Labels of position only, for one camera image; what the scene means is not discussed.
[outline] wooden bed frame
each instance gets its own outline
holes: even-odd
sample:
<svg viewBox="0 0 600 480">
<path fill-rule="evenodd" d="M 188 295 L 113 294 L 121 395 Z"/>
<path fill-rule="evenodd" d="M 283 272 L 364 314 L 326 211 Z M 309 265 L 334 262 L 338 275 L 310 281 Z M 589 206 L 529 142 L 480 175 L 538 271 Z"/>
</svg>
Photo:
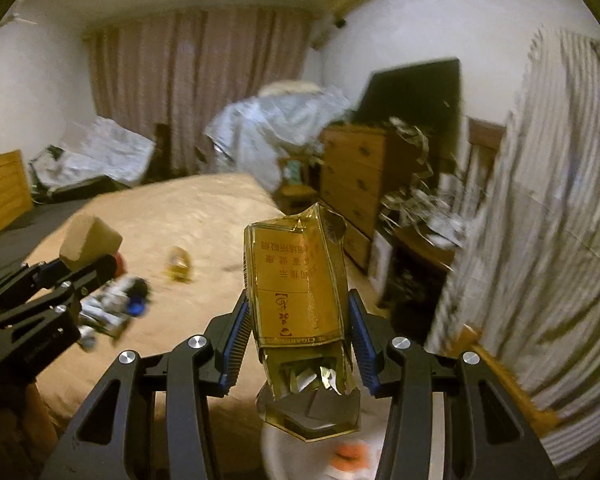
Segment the wooden bed frame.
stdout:
<svg viewBox="0 0 600 480">
<path fill-rule="evenodd" d="M 20 151 L 0 155 L 0 231 L 33 208 Z"/>
</svg>

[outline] striped curtain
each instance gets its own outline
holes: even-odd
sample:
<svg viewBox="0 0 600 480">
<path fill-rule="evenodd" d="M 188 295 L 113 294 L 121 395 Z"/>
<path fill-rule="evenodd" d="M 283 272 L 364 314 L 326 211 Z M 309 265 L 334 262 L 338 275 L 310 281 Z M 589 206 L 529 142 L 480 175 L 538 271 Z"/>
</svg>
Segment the striped curtain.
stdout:
<svg viewBox="0 0 600 480">
<path fill-rule="evenodd" d="M 535 36 L 488 198 L 445 285 L 427 341 L 463 323 L 562 424 L 556 465 L 600 439 L 600 43 Z"/>
<path fill-rule="evenodd" d="M 313 17 L 299 9 L 192 7 L 91 32 L 91 91 L 98 115 L 149 139 L 171 127 L 172 170 L 195 174 L 212 157 L 205 126 L 261 86 L 295 79 Z"/>
</svg>

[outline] black monitor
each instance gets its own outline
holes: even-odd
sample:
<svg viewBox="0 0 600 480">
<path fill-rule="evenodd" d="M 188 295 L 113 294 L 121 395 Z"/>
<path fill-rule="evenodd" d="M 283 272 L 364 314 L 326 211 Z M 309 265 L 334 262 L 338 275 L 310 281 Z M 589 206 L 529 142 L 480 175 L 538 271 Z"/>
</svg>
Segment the black monitor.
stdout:
<svg viewBox="0 0 600 480">
<path fill-rule="evenodd" d="M 457 124 L 459 102 L 460 60 L 427 61 L 374 72 L 353 122 L 382 124 L 398 117 L 441 135 Z"/>
</svg>

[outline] blue object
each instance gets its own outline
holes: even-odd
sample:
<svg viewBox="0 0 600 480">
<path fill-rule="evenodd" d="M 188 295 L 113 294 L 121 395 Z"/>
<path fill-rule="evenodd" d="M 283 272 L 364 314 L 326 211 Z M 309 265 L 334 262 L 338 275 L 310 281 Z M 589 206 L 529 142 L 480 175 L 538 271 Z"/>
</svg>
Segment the blue object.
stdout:
<svg viewBox="0 0 600 480">
<path fill-rule="evenodd" d="M 367 326 L 362 318 L 362 310 L 365 307 L 359 305 L 353 294 L 349 294 L 349 313 L 351 319 L 351 343 L 356 354 L 360 378 L 369 393 L 373 396 L 380 391 L 380 379 L 378 378 L 378 365 L 376 363 L 376 350 L 367 331 Z"/>
<path fill-rule="evenodd" d="M 129 298 L 129 304 L 126 306 L 126 313 L 130 316 L 142 316 L 146 309 L 146 298 Z"/>
<path fill-rule="evenodd" d="M 229 335 L 229 340 L 222 354 L 222 370 L 224 373 L 220 377 L 220 387 L 226 395 L 229 389 L 235 386 L 238 380 L 238 372 L 242 364 L 244 351 L 251 336 L 251 319 L 249 317 L 249 300 L 245 293 L 243 296 L 238 316 L 235 318 L 234 326 Z"/>
</svg>

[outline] red object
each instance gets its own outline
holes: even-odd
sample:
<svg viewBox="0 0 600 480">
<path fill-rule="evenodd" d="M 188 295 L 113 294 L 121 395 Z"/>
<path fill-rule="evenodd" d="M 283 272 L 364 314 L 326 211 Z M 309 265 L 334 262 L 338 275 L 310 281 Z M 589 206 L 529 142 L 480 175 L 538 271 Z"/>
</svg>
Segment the red object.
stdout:
<svg viewBox="0 0 600 480">
<path fill-rule="evenodd" d="M 126 265 L 125 265 L 124 259 L 122 258 L 122 254 L 116 253 L 116 254 L 114 254 L 114 257 L 116 259 L 116 263 L 118 264 L 118 267 L 116 268 L 116 273 L 113 275 L 113 277 L 119 278 L 123 274 L 126 274 Z"/>
</svg>

